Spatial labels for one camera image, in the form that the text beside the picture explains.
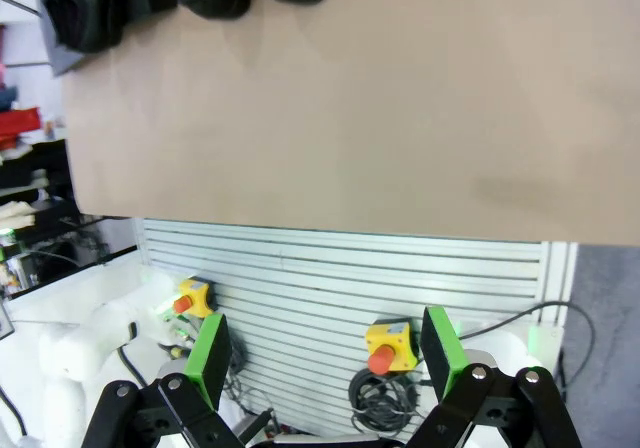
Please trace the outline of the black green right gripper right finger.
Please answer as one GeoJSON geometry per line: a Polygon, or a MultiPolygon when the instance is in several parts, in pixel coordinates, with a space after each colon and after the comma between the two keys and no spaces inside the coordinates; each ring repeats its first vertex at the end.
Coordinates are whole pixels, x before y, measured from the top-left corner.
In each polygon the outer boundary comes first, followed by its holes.
{"type": "Polygon", "coordinates": [[[508,448],[583,448],[546,368],[509,376],[471,362],[441,306],[424,310],[420,348],[438,404],[406,448],[463,448],[478,426],[496,429],[508,448]]]}

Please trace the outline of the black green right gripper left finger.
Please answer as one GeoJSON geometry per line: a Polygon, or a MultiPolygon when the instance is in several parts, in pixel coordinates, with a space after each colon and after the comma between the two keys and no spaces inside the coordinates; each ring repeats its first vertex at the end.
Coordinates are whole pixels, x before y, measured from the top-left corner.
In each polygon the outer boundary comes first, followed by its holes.
{"type": "Polygon", "coordinates": [[[170,435],[189,448],[245,448],[218,414],[231,354],[226,317],[206,317],[183,371],[144,388],[125,380],[104,387],[82,448],[156,448],[170,435]]]}

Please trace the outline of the yellow emergency stop button box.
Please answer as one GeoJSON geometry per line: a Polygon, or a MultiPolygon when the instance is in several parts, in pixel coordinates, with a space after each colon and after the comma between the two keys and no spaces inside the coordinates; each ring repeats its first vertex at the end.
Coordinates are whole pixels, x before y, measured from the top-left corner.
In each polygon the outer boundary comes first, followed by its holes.
{"type": "Polygon", "coordinates": [[[179,297],[173,302],[175,313],[204,319],[216,310],[213,285],[207,280],[189,278],[178,289],[179,297]]]}
{"type": "Polygon", "coordinates": [[[417,345],[408,318],[380,319],[365,333],[368,368],[376,375],[404,373],[418,365],[417,345]]]}

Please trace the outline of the beige flat boards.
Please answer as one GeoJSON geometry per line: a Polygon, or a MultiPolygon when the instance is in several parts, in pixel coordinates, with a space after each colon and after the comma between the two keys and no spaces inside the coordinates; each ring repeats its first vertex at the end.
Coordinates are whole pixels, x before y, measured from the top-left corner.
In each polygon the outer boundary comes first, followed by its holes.
{"type": "Polygon", "coordinates": [[[26,202],[11,201],[0,206],[0,231],[34,225],[35,213],[36,210],[26,202]]]}

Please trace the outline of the black shelf unit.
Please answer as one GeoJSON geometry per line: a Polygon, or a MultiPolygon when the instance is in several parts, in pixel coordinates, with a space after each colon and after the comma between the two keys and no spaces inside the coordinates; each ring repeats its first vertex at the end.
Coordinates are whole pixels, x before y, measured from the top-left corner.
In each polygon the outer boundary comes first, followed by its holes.
{"type": "Polygon", "coordinates": [[[0,206],[26,202],[35,224],[0,231],[0,299],[72,274],[110,254],[101,217],[75,200],[63,140],[31,145],[13,159],[0,152],[0,206]]]}

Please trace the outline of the red folded garment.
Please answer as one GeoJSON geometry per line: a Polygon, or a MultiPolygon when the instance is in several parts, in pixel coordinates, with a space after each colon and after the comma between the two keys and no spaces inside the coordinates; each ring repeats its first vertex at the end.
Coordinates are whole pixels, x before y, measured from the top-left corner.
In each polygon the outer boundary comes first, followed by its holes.
{"type": "Polygon", "coordinates": [[[22,133],[40,127],[40,113],[36,107],[0,112],[0,151],[15,148],[22,133]]]}

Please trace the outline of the aluminium profile base plate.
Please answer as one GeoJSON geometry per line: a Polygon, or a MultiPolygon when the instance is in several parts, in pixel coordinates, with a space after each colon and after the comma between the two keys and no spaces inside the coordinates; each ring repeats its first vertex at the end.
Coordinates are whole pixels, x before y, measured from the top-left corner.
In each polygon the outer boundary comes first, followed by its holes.
{"type": "Polygon", "coordinates": [[[472,344],[512,334],[553,369],[578,247],[139,219],[143,260],[210,280],[247,350],[244,404],[320,436],[357,434],[348,398],[376,320],[445,309],[472,344]]]}

